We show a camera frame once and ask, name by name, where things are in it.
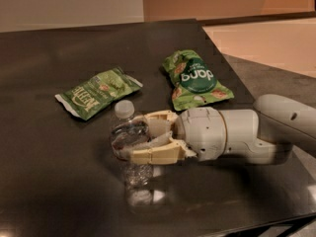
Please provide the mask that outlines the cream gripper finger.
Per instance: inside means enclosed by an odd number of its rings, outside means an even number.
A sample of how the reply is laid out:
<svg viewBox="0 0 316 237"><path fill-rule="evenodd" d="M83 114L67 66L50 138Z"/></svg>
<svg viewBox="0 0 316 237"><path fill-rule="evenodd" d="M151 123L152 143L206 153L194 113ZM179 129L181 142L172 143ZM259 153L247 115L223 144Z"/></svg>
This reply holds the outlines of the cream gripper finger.
<svg viewBox="0 0 316 237"><path fill-rule="evenodd" d="M159 111L145 115L152 145L164 145L169 142L177 117L178 115L172 111Z"/></svg>
<svg viewBox="0 0 316 237"><path fill-rule="evenodd" d="M170 165L197 154L182 139L175 139L172 132L166 132L150 142L126 146L119 154L134 164Z"/></svg>

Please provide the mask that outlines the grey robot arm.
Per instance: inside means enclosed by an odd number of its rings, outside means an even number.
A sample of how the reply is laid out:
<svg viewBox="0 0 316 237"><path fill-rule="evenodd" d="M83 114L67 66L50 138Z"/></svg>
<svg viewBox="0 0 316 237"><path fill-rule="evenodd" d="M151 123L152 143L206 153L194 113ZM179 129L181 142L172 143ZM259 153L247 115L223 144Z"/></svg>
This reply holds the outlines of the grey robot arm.
<svg viewBox="0 0 316 237"><path fill-rule="evenodd" d="M266 94L251 110L188 109L177 115L145 116L154 139L128 146L122 157L135 164L168 165L240 158L249 164L281 164L294 146L316 152L316 109L290 98Z"/></svg>

